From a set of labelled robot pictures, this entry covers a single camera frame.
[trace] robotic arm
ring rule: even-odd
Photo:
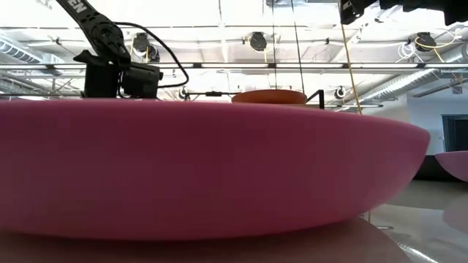
[[[97,56],[87,50],[75,58],[86,67],[84,97],[155,99],[162,73],[156,66],[134,63],[125,47],[121,29],[97,12],[86,0],[56,0],[78,23]]]

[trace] black cable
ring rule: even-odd
[[[275,36],[275,1],[272,2],[271,11],[273,13],[273,63],[276,64],[276,36]],[[278,89],[278,79],[277,79],[277,66],[275,65],[275,89]]]
[[[178,68],[181,69],[182,73],[184,73],[184,76],[186,78],[186,80],[182,83],[179,83],[179,84],[171,84],[171,85],[162,85],[162,86],[159,86],[158,88],[176,88],[176,87],[180,87],[180,86],[183,86],[183,85],[186,85],[189,80],[190,80],[190,77],[189,75],[187,74],[187,71],[185,71],[185,68],[182,66],[181,62],[177,59],[177,56],[174,54],[174,52],[170,49],[170,47],[168,47],[164,41],[162,41],[157,35],[155,35],[153,32],[149,31],[149,29],[147,29],[146,27],[144,26],[140,26],[138,24],[135,24],[135,23],[128,23],[128,22],[114,22],[116,25],[119,25],[119,26],[132,26],[132,27],[135,27],[135,28],[139,28],[141,30],[143,30],[144,32],[146,32],[148,35],[150,35],[151,37],[153,37],[159,44],[161,44],[161,46],[163,48],[165,48],[167,50],[167,52],[170,54],[170,56],[173,58],[174,62],[177,64]]]
[[[291,0],[291,7],[292,7],[292,17],[294,20],[294,31],[295,31],[295,42],[298,45],[298,58],[299,58],[299,69],[301,71],[301,82],[302,82],[302,93],[306,93],[306,88],[304,87],[304,76],[303,76],[303,71],[302,71],[302,61],[301,61],[301,50],[299,48],[299,36],[298,36],[298,26],[295,22],[295,13],[294,13],[294,3],[293,0]]]

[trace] table surface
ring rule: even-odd
[[[467,211],[468,183],[413,181],[365,219],[267,237],[128,243],[0,232],[0,262],[468,262]]]

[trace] pink foam bowl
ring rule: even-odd
[[[454,177],[468,182],[468,150],[439,153],[436,159],[440,166]]]
[[[117,240],[288,232],[405,187],[429,133],[300,107],[0,103],[0,227]]]

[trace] shiny floor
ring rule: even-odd
[[[468,262],[468,183],[413,181],[364,218],[284,235],[196,243],[0,233],[0,263]]]

